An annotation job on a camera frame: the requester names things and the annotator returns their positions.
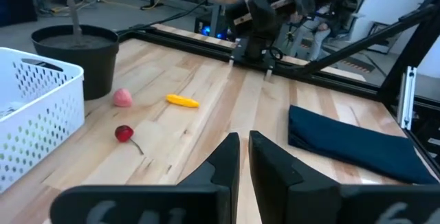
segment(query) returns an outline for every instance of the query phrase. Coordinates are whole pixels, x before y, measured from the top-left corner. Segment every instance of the cherry stem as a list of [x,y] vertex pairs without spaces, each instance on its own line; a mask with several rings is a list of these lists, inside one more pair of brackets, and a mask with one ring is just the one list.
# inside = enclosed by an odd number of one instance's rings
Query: cherry stem
[[142,151],[142,149],[139,147],[139,145],[135,141],[133,141],[133,139],[131,139],[131,138],[130,138],[130,141],[135,144],[135,146],[139,150],[140,154],[144,155],[144,151]]

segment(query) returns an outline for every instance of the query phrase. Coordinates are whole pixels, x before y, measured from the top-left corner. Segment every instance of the toy banana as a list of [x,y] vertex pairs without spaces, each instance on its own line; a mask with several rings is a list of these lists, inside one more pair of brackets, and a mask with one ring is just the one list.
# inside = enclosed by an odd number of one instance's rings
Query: toy banana
[[168,100],[170,103],[178,104],[183,107],[199,107],[199,103],[197,101],[190,98],[178,96],[175,94],[168,94],[166,96],[166,100]]

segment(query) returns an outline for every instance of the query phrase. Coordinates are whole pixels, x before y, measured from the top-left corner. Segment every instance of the plastic fruit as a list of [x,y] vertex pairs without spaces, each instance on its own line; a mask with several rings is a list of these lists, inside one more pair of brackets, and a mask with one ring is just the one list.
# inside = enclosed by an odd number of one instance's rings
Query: plastic fruit
[[178,104],[183,107],[199,107],[199,103],[197,101],[175,94],[168,94],[166,96],[166,100],[168,100],[170,103]]
[[131,139],[131,137],[133,136],[134,133],[135,133],[135,131],[128,125],[121,125],[118,128],[116,128],[116,130],[115,130],[116,139],[118,139],[118,141],[120,143],[125,143],[128,141],[133,142],[133,144],[135,144],[135,146],[139,150],[140,154],[144,155],[144,152],[139,147],[139,145]]
[[113,103],[117,107],[131,107],[131,104],[133,103],[133,98],[131,97],[129,90],[118,89],[113,94]]

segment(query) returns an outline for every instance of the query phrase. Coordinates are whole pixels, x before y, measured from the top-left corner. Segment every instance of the folded towel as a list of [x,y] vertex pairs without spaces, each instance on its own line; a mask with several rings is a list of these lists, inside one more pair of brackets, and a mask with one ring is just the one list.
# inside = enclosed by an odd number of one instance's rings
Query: folded towel
[[439,183],[404,137],[385,135],[290,106],[289,145],[405,183]]

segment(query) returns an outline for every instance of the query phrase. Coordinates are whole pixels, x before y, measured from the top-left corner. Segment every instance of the plant stem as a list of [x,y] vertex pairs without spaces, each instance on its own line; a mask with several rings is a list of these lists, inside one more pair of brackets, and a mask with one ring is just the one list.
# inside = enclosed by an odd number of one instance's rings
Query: plant stem
[[74,25],[74,40],[75,40],[75,44],[81,45],[82,44],[82,40],[81,40],[81,27],[80,27],[80,21],[79,21],[79,18],[78,18],[78,13],[76,11],[75,1],[74,0],[67,0],[67,5],[69,6],[69,12],[70,12],[71,21],[72,21],[72,23]]
[[131,138],[130,138],[130,141],[133,142],[133,144],[135,144],[135,146],[136,146],[136,148],[139,150],[140,154],[141,154],[141,155],[144,155],[144,151],[142,151],[142,149],[140,148],[140,146],[139,146],[135,141],[133,141],[133,139],[131,139]]

